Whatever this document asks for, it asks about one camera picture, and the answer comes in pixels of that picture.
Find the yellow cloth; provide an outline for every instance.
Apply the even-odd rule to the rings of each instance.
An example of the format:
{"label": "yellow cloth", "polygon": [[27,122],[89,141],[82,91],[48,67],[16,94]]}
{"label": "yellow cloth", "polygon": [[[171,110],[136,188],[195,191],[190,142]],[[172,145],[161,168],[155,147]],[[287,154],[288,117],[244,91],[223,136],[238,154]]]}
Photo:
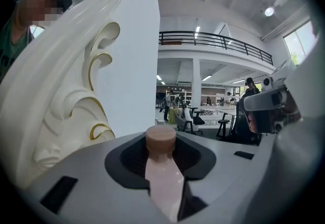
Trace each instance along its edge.
{"label": "yellow cloth", "polygon": [[176,124],[175,114],[174,114],[174,112],[172,110],[174,110],[177,115],[179,115],[181,110],[179,108],[169,108],[169,110],[168,110],[168,123],[169,124]]}

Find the black railing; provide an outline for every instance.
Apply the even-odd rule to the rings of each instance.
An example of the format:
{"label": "black railing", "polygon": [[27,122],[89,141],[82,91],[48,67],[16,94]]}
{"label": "black railing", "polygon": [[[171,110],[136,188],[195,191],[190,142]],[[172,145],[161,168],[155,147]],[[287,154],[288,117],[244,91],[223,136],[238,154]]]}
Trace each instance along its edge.
{"label": "black railing", "polygon": [[248,43],[236,39],[215,35],[210,33],[196,33],[195,31],[161,31],[159,33],[159,44],[161,45],[205,45],[210,47],[219,47],[224,50],[239,51],[243,54],[261,59],[271,65],[272,56]]}

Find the pink bottle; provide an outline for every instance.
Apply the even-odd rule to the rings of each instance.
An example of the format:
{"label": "pink bottle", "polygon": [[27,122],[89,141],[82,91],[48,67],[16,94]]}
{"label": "pink bottle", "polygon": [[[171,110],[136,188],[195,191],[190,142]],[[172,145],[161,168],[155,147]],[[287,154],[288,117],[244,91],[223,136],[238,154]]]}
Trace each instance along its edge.
{"label": "pink bottle", "polygon": [[164,125],[155,125],[146,132],[149,157],[145,178],[150,182],[150,197],[171,222],[177,222],[182,200],[184,177],[174,159],[176,132]]}

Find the gold trim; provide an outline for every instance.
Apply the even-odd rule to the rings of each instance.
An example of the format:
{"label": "gold trim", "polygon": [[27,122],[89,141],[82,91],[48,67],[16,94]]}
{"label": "gold trim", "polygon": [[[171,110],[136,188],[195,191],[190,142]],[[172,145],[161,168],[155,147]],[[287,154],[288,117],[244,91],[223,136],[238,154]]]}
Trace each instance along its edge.
{"label": "gold trim", "polygon": [[[111,23],[115,23],[115,24],[117,24],[117,26],[118,26],[118,34],[117,34],[117,36],[116,36],[115,38],[113,38],[113,39],[110,39],[110,40],[115,40],[115,39],[117,39],[117,37],[120,35],[121,27],[120,27],[120,25],[119,25],[117,22],[111,22]],[[91,49],[90,49],[90,52],[92,51],[93,46],[94,46],[94,44],[95,44],[95,42],[96,42],[98,36],[101,34],[102,30],[104,30],[104,28],[105,28],[107,25],[111,24],[111,23],[106,24],[106,25],[105,25],[105,26],[100,30],[100,32],[97,34],[95,40],[93,41],[92,47],[91,47]]]}
{"label": "gold trim", "polygon": [[91,78],[90,78],[90,71],[91,71],[91,66],[92,64],[94,63],[94,61],[100,56],[100,55],[107,55],[112,59],[112,56],[109,55],[107,52],[101,52],[99,54],[97,54],[94,58],[92,58],[91,62],[90,62],[90,65],[89,65],[89,70],[88,70],[88,81],[89,81],[89,86],[90,86],[90,89],[93,91],[93,87],[92,87],[92,83],[91,83]]}
{"label": "gold trim", "polygon": [[[104,114],[104,116],[105,116],[106,119],[107,119],[107,116],[106,116],[106,114],[105,114],[104,108],[103,108],[103,106],[101,105],[101,103],[100,103],[100,101],[99,101],[98,99],[93,98],[93,97],[86,97],[86,98],[80,99],[79,101],[82,101],[82,100],[85,100],[85,99],[91,99],[92,101],[94,101],[94,102],[96,103],[96,105],[99,106],[99,108],[101,109],[102,113]],[[69,117],[72,117],[72,111],[73,111],[74,108],[75,108],[75,107],[72,108]]]}
{"label": "gold trim", "polygon": [[[101,132],[100,132],[96,137],[94,137],[94,136],[93,136],[93,132],[95,131],[96,127],[98,127],[98,126],[104,126],[104,127],[106,127],[107,129],[101,131]],[[92,129],[91,129],[91,131],[90,131],[90,135],[89,135],[90,140],[96,140],[96,139],[99,138],[99,137],[101,136],[101,134],[102,134],[103,132],[105,132],[105,131],[109,131],[109,132],[111,132],[111,133],[113,134],[113,137],[115,138],[115,135],[114,135],[113,131],[112,131],[112,130],[107,126],[107,125],[102,124],[102,123],[99,123],[99,124],[96,124],[96,125],[94,125],[94,126],[92,127]]]}

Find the person wearing black cap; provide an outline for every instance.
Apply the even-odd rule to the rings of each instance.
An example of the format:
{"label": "person wearing black cap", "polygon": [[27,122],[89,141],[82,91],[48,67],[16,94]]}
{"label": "person wearing black cap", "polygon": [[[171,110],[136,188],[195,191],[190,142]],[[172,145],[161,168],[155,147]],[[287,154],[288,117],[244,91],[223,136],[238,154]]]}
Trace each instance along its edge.
{"label": "person wearing black cap", "polygon": [[72,0],[20,0],[13,7],[7,23],[0,31],[0,82],[33,36],[29,27],[46,20],[46,15],[59,15]]}
{"label": "person wearing black cap", "polygon": [[259,89],[255,86],[252,78],[247,78],[246,83],[247,83],[248,89],[246,89],[246,92],[243,95],[243,97],[248,97],[248,96],[252,96],[252,95],[259,93]]}

